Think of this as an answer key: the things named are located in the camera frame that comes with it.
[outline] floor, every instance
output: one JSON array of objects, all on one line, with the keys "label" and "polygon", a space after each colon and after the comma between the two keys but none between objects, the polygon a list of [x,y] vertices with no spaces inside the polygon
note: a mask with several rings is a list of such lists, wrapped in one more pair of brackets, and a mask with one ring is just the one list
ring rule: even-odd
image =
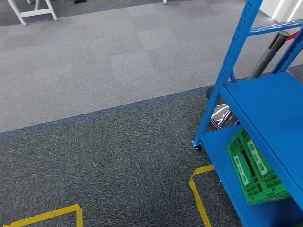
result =
[{"label": "floor", "polygon": [[[188,180],[211,164],[190,144],[207,89],[0,133],[0,224],[79,204],[85,227],[203,227]],[[215,171],[194,181],[212,227],[242,226]]]},{"label": "floor", "polygon": [[[243,7],[192,0],[1,26],[0,132],[213,84]],[[255,26],[271,23],[259,13]],[[236,76],[272,37],[249,37]]]},{"label": "floor", "polygon": [[[20,12],[33,10],[34,4],[26,0],[14,0]],[[70,17],[85,13],[100,12],[110,9],[119,9],[131,6],[161,2],[162,0],[88,0],[85,4],[74,4],[73,0],[51,0],[57,17]],[[45,1],[42,0],[39,9],[46,9]],[[51,14],[26,17],[26,22],[51,20]],[[20,21],[16,17],[7,0],[0,0],[0,26],[15,25]]]}]

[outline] white label on crate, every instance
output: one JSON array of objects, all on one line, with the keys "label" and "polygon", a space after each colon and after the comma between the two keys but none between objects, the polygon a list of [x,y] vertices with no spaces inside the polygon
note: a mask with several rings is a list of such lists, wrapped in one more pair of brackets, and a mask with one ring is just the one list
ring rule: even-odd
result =
[{"label": "white label on crate", "polygon": [[264,175],[267,172],[265,168],[262,160],[258,155],[257,149],[255,147],[255,144],[251,140],[247,142],[247,146],[252,152],[252,157],[255,159],[255,163],[257,164],[258,171],[261,172],[261,175]]},{"label": "white label on crate", "polygon": [[237,170],[239,171],[240,175],[241,176],[242,181],[245,186],[248,185],[249,182],[247,180],[246,175],[245,175],[245,172],[242,168],[241,163],[239,160],[239,157],[237,155],[233,156],[233,160],[235,160],[236,165],[237,166]]}]

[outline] shelf upright post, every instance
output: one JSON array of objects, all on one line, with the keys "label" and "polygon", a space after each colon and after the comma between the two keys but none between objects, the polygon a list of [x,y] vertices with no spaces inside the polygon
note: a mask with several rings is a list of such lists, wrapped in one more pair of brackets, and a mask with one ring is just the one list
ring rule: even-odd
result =
[{"label": "shelf upright post", "polygon": [[209,122],[212,113],[214,111],[216,103],[219,99],[219,89],[222,84],[227,82],[228,77],[233,72],[239,54],[244,45],[247,36],[249,34],[255,18],[260,8],[262,0],[246,0],[241,17],[240,18],[236,31],[234,32],[230,47],[227,50],[218,78],[215,84],[211,97],[201,119],[195,138],[191,142],[193,146],[196,147],[201,144],[199,135],[204,133]]}]

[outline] plastic crate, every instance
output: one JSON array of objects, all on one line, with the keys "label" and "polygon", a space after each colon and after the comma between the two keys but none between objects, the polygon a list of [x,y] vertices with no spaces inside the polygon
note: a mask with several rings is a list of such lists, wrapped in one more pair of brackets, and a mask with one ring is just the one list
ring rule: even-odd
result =
[{"label": "plastic crate", "polygon": [[272,198],[276,197],[289,197],[289,193],[282,184],[282,182],[274,172],[274,170],[263,157],[262,154],[252,142],[247,132],[241,127],[237,136],[243,140],[243,143],[246,146],[245,149],[252,163],[252,168],[258,173],[261,179],[261,187],[267,191],[268,196]]},{"label": "plastic crate", "polygon": [[243,128],[230,140],[227,150],[249,204],[290,196]]}]

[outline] shelf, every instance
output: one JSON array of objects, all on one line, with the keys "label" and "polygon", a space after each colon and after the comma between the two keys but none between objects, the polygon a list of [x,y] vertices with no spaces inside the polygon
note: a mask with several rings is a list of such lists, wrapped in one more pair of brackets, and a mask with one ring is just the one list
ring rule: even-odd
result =
[{"label": "shelf", "polygon": [[303,221],[303,212],[293,200],[249,205],[230,161],[227,144],[239,129],[234,125],[200,136],[204,148],[246,227],[292,227]]},{"label": "shelf", "polygon": [[303,85],[286,71],[219,92],[303,210]]}]

